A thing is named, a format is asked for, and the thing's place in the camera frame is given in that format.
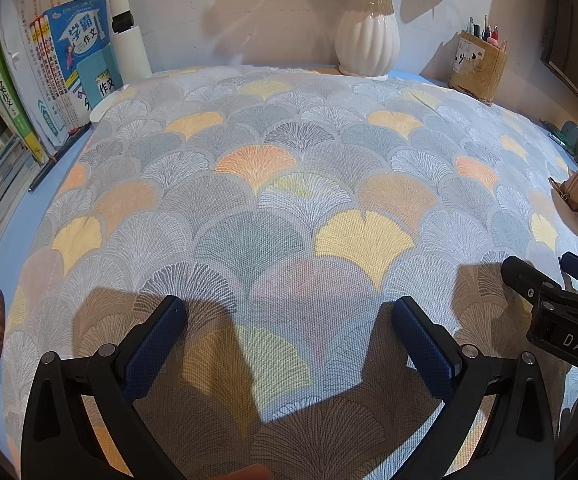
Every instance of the black clamp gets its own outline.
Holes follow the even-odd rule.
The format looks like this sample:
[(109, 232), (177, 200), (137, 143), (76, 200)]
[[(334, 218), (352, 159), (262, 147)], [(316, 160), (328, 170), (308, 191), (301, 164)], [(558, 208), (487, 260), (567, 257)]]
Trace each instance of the black clamp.
[[(565, 253), (560, 266), (578, 280), (578, 256)], [(501, 274), (507, 285), (532, 304), (527, 340), (578, 367), (578, 294), (563, 290), (515, 256), (503, 262)]]

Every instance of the green book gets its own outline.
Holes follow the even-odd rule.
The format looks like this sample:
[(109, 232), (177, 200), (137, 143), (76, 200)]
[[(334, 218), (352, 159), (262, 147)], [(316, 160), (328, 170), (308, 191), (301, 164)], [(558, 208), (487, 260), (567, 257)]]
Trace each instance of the green book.
[(22, 103), (16, 92), (16, 88), (11, 81), (11, 76), (9, 75), (8, 69), (6, 68), (6, 62), (4, 58), (4, 53), (2, 52), (2, 45), (0, 44), (0, 98), (5, 105), (6, 112), (11, 117), (18, 136), (24, 141), (31, 152), (34, 154), (35, 160), (40, 164), (43, 164), (47, 160), (47, 155), (38, 142), (36, 134), (34, 132), (31, 122), (29, 122), (24, 108), (22, 108)]

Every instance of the white vase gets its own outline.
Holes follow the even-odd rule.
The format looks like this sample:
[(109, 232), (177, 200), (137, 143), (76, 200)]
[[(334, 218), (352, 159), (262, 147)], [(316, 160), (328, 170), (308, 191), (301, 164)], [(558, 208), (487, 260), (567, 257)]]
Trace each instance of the white vase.
[(351, 0), (340, 18), (335, 46), (343, 74), (387, 79), (400, 53), (392, 0)]

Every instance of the yellow ginkgo leaf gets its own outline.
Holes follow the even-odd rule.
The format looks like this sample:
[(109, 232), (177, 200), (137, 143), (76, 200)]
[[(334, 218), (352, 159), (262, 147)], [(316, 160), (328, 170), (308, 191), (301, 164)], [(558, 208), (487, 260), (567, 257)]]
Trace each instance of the yellow ginkgo leaf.
[(165, 132), (180, 132), (185, 136), (185, 139), (188, 139), (200, 130), (210, 128), (216, 124), (223, 124), (223, 118), (217, 112), (192, 114), (169, 123), (165, 128)]
[(432, 94), (418, 90), (417, 88), (408, 88), (402, 91), (402, 96), (409, 101), (418, 101), (429, 108), (434, 108), (440, 104), (440, 101), (436, 99)]
[(270, 97), (288, 90), (291, 90), (291, 87), (280, 81), (254, 81), (243, 86), (239, 90), (239, 94), (255, 95), (266, 101)]
[(275, 146), (245, 146), (221, 158), (216, 173), (231, 173), (246, 180), (254, 193), (278, 171), (295, 166), (288, 152)]
[(314, 242), (316, 255), (354, 262), (368, 274), (378, 292), (389, 264), (414, 246), (411, 237), (393, 220), (374, 211), (367, 211), (364, 219), (358, 209), (333, 216), (318, 231)]
[(390, 128), (405, 139), (409, 139), (409, 134), (412, 130), (422, 126), (420, 121), (416, 121), (412, 116), (402, 112), (374, 112), (367, 118), (367, 121), (375, 126)]
[(502, 147), (505, 148), (506, 150), (517, 153), (519, 156), (527, 160), (525, 158), (525, 154), (527, 153), (525, 152), (525, 149), (520, 144), (515, 142), (515, 140), (512, 139), (511, 137), (503, 135), (502, 137), (500, 137), (500, 143), (502, 144)]
[(311, 383), (309, 365), (294, 345), (245, 326), (214, 330), (185, 351), (180, 379), (220, 400), (243, 438), (269, 402)]
[(64, 276), (86, 253), (102, 244), (100, 222), (95, 216), (73, 219), (56, 234), (51, 249), (60, 251), (64, 262)]
[(96, 438), (100, 443), (104, 457), (106, 458), (106, 461), (109, 462), (109, 465), (118, 469), (118, 471), (123, 472), (125, 475), (133, 476), (131, 475), (131, 471), (129, 471), (127, 464), (124, 463), (118, 448), (115, 447), (114, 439), (111, 438), (109, 430), (107, 430), (105, 426), (94, 426), (93, 431), (96, 434)]
[(567, 163), (564, 160), (562, 160), (562, 156), (556, 157), (556, 164), (558, 164), (565, 171), (569, 170), (569, 166), (567, 166)]
[(547, 218), (538, 213), (531, 215), (531, 231), (537, 242), (544, 242), (551, 250), (556, 250), (556, 237), (558, 233)]
[(118, 184), (98, 199), (94, 210), (100, 212), (106, 222), (106, 236), (131, 213), (150, 209), (156, 205), (156, 190), (143, 180), (130, 180)]
[(24, 324), (26, 320), (26, 299), (24, 298), (24, 292), (22, 288), (18, 285), (16, 286), (16, 292), (13, 294), (13, 301), (11, 302), (11, 308), (6, 316), (6, 330), (7, 334), (16, 325)]
[(74, 187), (82, 186), (85, 183), (86, 179), (86, 170), (82, 164), (74, 164), (71, 171), (67, 175), (67, 178), (64, 180), (62, 187), (58, 190), (58, 194), (64, 193), (69, 189), (73, 189)]

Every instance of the orange ginkgo leaf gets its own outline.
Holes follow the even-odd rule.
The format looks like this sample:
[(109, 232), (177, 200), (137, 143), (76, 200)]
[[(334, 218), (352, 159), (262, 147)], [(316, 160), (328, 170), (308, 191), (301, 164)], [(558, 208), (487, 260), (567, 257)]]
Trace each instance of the orange ginkgo leaf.
[(493, 185), (496, 184), (498, 175), (486, 164), (463, 155), (456, 159), (456, 169), (462, 176), (475, 178), (484, 187), (489, 189), (490, 193), (493, 193)]
[(295, 159), (288, 152), (275, 146), (245, 146), (222, 158), (215, 167), (216, 173), (231, 173), (246, 180), (253, 192), (278, 171), (295, 166)]

